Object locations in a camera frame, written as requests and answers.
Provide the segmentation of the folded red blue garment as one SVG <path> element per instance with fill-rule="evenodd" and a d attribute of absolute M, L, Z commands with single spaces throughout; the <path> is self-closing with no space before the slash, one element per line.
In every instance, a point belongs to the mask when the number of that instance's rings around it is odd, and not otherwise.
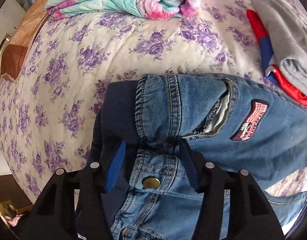
<path fill-rule="evenodd" d="M 301 105 L 307 106 L 307 96 L 294 87 L 279 70 L 269 34 L 260 20 L 260 17 L 256 11 L 250 9 L 246 11 L 246 14 L 260 47 L 261 69 L 265 77 L 275 85 L 278 85 L 293 100 Z"/>

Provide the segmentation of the purple floral bed sheet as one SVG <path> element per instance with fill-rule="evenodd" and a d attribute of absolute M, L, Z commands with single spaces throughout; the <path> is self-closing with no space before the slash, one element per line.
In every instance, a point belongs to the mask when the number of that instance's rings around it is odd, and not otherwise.
<path fill-rule="evenodd" d="M 297 0 L 282 0 L 307 24 Z M 105 90 L 143 74 L 226 73 L 270 86 L 246 11 L 250 0 L 204 0 L 192 18 L 118 12 L 47 20 L 17 82 L 0 80 L 0 150 L 34 202 L 52 173 L 84 167 Z"/>

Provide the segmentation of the folded grey garment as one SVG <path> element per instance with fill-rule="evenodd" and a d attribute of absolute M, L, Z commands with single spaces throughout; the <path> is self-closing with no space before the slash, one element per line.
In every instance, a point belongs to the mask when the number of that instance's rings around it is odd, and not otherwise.
<path fill-rule="evenodd" d="M 283 76 L 307 96 L 307 26 L 281 0 L 250 0 L 269 34 Z"/>

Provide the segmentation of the blue denim jeans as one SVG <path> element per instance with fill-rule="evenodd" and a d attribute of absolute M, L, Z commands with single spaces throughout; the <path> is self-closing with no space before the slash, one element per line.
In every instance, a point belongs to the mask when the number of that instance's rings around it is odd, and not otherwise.
<path fill-rule="evenodd" d="M 190 239 L 203 194 L 180 148 L 262 190 L 307 167 L 307 111 L 270 87 L 226 74 L 143 75 L 110 83 L 88 162 L 105 174 L 114 239 Z"/>

